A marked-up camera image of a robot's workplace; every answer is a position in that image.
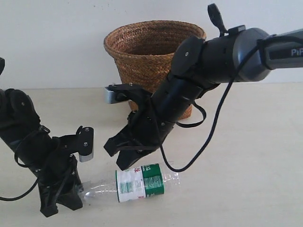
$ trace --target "wicker basket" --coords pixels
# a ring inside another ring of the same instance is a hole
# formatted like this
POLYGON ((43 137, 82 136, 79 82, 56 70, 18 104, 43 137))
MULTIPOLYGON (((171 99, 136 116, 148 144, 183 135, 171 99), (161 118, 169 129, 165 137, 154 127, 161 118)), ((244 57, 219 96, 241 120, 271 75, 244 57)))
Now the wicker basket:
MULTIPOLYGON (((104 39, 104 48, 115 60, 122 83, 139 84, 154 93, 170 70, 173 54, 191 35, 206 38, 196 25, 168 20, 145 21, 117 28, 104 39)), ((132 110, 137 109, 130 102, 132 110)), ((190 106, 180 119, 191 116, 190 106)))

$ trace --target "bottle label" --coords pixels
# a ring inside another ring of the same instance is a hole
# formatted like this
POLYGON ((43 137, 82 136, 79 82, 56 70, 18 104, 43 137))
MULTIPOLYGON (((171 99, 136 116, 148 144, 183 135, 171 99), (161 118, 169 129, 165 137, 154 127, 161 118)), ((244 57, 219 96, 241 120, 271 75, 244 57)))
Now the bottle label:
POLYGON ((164 194, 159 164, 116 171, 116 186, 119 202, 164 194))

